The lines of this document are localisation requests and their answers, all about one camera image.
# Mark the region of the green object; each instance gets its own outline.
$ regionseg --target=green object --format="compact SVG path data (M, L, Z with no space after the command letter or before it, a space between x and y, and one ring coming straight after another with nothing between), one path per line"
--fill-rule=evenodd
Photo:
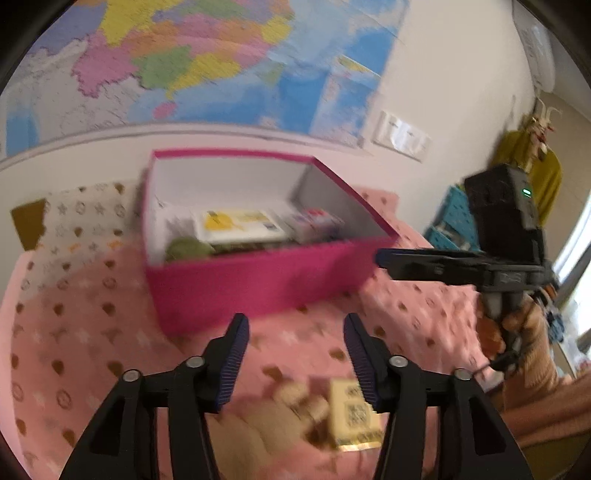
M203 260L213 255L213 247L193 236L175 238L166 249L166 262Z

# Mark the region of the colorful map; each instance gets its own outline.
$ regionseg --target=colorful map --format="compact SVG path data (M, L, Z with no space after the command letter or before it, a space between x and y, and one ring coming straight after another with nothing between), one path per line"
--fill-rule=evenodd
M355 145L410 0L78 0L0 96L0 158L153 122Z

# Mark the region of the white wall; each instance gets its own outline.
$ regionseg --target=white wall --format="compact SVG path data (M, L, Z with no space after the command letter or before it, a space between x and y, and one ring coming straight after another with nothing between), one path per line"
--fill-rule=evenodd
M399 217L423 231L448 186L484 168L501 132L514 127L532 103L530 73L510 0L412 0L365 133L371 137L381 110L396 113L431 136L422 164L370 142L352 151L322 142L306 147L237 135L172 132L92 142L97 134L65 139L14 157L16 163L0 171L0 291L21 250L10 208L50 190L137 175L153 148L232 146L314 154L348 183L398 193ZM108 134L183 128L125 128ZM86 143L47 151L83 140Z

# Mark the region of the light switch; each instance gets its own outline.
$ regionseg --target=light switch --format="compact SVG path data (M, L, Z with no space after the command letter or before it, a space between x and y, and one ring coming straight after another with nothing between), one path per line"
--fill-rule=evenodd
M414 125L406 123L391 113L382 112L374 135L374 143L422 162L431 139Z

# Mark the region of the beige wall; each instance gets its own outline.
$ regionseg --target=beige wall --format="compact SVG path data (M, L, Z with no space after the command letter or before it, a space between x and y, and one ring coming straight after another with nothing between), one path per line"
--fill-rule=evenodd
M563 182L548 222L546 243L552 261L569 239L591 189L591 122L556 95L542 94L546 106L562 110L552 116L556 132L547 135L548 145L560 160Z

